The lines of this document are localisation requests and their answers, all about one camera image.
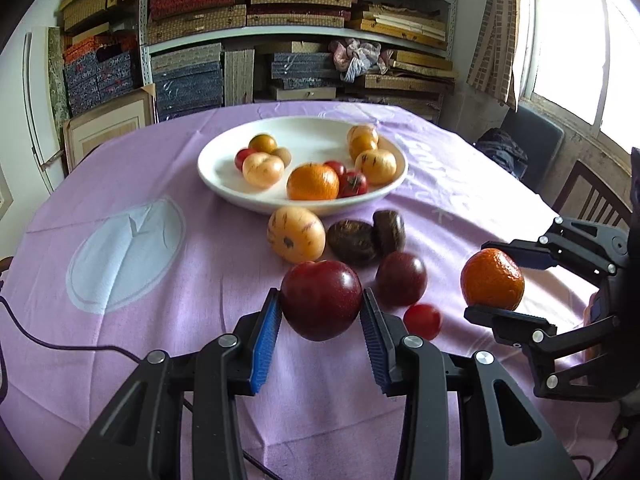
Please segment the dark brown carved fruit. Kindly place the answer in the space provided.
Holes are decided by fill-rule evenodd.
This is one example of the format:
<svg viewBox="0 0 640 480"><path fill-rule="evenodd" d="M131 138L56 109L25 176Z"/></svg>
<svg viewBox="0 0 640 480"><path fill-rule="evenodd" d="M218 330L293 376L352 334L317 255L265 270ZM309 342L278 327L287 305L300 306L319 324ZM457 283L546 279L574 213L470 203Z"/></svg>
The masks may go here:
<svg viewBox="0 0 640 480"><path fill-rule="evenodd" d="M326 231L326 242L334 256L350 266L365 266L378 258L372 224L360 220L340 220Z"/></svg>

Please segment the dark brown fruit half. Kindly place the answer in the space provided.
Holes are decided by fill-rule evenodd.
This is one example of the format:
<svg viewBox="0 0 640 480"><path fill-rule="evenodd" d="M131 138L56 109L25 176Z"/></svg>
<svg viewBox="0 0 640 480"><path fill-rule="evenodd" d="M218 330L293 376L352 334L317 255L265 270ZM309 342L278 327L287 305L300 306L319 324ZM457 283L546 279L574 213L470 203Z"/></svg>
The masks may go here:
<svg viewBox="0 0 640 480"><path fill-rule="evenodd" d="M373 239L382 257L402 252L406 246L405 220L393 209L380 209L373 214Z"/></svg>

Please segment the yellow striped pepino melon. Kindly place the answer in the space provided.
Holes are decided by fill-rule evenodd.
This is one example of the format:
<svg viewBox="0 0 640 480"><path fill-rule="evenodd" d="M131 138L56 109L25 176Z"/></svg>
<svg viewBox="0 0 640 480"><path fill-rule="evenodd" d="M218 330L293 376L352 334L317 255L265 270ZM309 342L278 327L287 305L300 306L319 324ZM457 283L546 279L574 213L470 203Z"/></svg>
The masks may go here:
<svg viewBox="0 0 640 480"><path fill-rule="evenodd" d="M326 229L310 210L284 206L270 216L267 240L271 249L290 263L317 261L326 248Z"/></svg>

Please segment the framed picture leaning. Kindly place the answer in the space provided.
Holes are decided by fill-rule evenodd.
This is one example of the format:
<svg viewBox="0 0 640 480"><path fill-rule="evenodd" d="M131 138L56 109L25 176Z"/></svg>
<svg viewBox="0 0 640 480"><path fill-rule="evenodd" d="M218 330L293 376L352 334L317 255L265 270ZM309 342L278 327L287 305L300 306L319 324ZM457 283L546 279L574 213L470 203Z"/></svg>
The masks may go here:
<svg viewBox="0 0 640 480"><path fill-rule="evenodd" d="M68 120L63 127L68 172L105 142L155 124L155 98L155 86L148 84Z"/></svg>

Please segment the red tomato with stem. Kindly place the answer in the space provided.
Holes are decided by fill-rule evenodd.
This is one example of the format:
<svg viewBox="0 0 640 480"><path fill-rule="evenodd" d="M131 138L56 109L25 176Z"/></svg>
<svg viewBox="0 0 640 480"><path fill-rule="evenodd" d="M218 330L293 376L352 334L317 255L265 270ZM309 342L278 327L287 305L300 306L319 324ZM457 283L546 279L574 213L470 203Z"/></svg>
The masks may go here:
<svg viewBox="0 0 640 480"><path fill-rule="evenodd" d="M338 188L339 198L349 198L360 196L369 192L369 183L366 176L356 170L345 171L340 177L340 187Z"/></svg>

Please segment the pink cloth bundle on shelf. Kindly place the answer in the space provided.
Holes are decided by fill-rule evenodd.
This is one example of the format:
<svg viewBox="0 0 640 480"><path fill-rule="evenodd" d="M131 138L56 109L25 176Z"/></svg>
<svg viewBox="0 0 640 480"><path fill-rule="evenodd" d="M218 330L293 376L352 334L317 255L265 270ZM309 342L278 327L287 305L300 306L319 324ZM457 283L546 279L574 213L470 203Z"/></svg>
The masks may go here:
<svg viewBox="0 0 640 480"><path fill-rule="evenodd" d="M334 40L329 44L329 50L341 81L348 84L367 74L385 75L395 53L393 49L383 49L378 42L355 38Z"/></svg>

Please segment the window with white frame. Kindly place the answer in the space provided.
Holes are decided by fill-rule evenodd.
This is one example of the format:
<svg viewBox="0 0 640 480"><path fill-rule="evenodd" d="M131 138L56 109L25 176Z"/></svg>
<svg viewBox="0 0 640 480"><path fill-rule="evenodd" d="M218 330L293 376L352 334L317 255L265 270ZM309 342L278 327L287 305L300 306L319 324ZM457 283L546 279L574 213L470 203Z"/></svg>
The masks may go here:
<svg viewBox="0 0 640 480"><path fill-rule="evenodd" d="M639 145L639 9L632 0L529 0L523 96L588 138Z"/></svg>

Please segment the pale peach round fruit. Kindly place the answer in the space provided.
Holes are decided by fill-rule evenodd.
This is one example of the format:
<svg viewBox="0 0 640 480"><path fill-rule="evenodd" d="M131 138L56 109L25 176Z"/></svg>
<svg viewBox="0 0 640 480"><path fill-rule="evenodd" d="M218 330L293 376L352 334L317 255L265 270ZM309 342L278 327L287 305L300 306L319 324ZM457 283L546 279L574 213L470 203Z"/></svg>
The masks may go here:
<svg viewBox="0 0 640 480"><path fill-rule="evenodd" d="M284 162L268 153L254 153L243 162L243 177L250 185L258 188L271 188L284 175Z"/></svg>

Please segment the dark red plum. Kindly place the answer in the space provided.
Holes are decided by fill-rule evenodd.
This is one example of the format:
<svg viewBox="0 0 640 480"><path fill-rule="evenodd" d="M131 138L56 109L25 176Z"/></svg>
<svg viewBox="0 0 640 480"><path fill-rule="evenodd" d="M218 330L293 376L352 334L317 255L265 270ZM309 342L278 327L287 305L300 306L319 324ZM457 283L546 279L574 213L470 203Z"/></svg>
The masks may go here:
<svg viewBox="0 0 640 480"><path fill-rule="evenodd" d="M292 329L308 340L325 341L341 335L355 321L362 286L345 263L307 261L286 272L280 292L281 310Z"/></svg>
<svg viewBox="0 0 640 480"><path fill-rule="evenodd" d="M426 266L411 252L392 252L378 266L374 281L376 299L383 306L409 307L426 291Z"/></svg>

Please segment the purple printed tablecloth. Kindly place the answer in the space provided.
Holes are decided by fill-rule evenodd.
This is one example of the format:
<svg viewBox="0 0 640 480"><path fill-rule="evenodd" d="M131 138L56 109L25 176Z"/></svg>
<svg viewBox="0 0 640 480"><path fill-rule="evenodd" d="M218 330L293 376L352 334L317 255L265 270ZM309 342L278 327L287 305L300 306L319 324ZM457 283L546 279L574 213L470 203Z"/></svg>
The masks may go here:
<svg viewBox="0 0 640 480"><path fill-rule="evenodd" d="M601 469L616 450L617 404L536 399L525 356L463 317L466 259L488 240L536 240L556 214L460 136L393 108L220 108L103 144L37 211L6 274L2 295L26 330L64 346L180 356L259 310L290 266L269 247L268 216L221 200L196 160L214 136L281 116L375 122L395 139L409 162L405 182L354 216L400 212L407 249L427 267L422 301L444 317L434 344L460 356L490 351L567 451ZM1 345L9 384L1 418L38 474L58 479L134 363L114 352L41 348L2 307ZM285 479L393 479L403 411L404 398L386 398L375 385L358 320L325 342L283 322L266 384L238 401L243 448Z"/></svg>

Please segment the white oval plate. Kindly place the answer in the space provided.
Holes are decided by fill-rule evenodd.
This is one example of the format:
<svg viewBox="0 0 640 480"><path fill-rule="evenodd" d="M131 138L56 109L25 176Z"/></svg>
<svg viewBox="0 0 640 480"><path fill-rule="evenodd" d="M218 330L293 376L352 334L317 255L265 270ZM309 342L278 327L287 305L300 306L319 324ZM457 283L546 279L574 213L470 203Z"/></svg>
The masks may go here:
<svg viewBox="0 0 640 480"><path fill-rule="evenodd" d="M246 210L271 214L283 206L299 205L319 217L342 214L370 206L396 191L408 172L405 153L390 136L380 137L380 148L392 153L397 162L393 179L384 185L369 186L369 192L336 200L300 200L294 202L286 194L286 181L292 171L305 162L336 160L350 163L347 131L352 126L344 120L293 116L275 117L247 122L231 128L209 141L198 154L198 174L201 180L219 197ZM245 181L235 167L234 158L240 148L246 148L253 136L269 134L292 154L292 162L283 177L271 188L258 188Z"/></svg>

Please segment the large orange mandarin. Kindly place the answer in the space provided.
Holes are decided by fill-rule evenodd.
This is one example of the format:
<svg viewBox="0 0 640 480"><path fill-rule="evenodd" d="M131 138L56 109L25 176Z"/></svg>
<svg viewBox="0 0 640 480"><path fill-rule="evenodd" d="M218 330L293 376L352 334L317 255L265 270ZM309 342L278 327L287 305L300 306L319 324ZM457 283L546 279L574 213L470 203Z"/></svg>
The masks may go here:
<svg viewBox="0 0 640 480"><path fill-rule="evenodd" d="M505 252L485 248L465 263L460 286L468 306L514 311L524 296L525 281L518 265Z"/></svg>

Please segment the small red cherry tomato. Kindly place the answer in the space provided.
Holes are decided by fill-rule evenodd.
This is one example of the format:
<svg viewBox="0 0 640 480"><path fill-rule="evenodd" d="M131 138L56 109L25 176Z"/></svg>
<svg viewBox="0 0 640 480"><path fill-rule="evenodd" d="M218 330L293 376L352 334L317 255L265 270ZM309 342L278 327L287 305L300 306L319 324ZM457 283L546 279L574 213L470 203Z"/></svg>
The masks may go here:
<svg viewBox="0 0 640 480"><path fill-rule="evenodd" d="M433 340L442 330L442 312L432 304L413 304L404 314L404 324L409 334Z"/></svg>

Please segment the orange mandarin in plate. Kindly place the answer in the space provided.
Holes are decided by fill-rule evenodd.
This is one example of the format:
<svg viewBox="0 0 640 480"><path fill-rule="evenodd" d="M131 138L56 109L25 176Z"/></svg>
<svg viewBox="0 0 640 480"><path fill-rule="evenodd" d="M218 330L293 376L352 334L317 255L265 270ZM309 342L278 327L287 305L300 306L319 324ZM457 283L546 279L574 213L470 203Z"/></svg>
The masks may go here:
<svg viewBox="0 0 640 480"><path fill-rule="evenodd" d="M286 182L290 200L335 200L340 192L340 178L329 166L300 165L292 171Z"/></svg>

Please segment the metal shelf with boxes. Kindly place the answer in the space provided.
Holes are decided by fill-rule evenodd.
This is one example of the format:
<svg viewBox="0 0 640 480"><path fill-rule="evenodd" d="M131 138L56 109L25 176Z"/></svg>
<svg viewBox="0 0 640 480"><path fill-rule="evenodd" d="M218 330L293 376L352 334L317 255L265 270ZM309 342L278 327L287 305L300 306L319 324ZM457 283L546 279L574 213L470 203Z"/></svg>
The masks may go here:
<svg viewBox="0 0 640 480"><path fill-rule="evenodd" d="M435 119L456 72L458 0L62 0L68 112L154 84L160 119L259 99L396 104ZM329 44L395 51L385 75L341 81Z"/></svg>

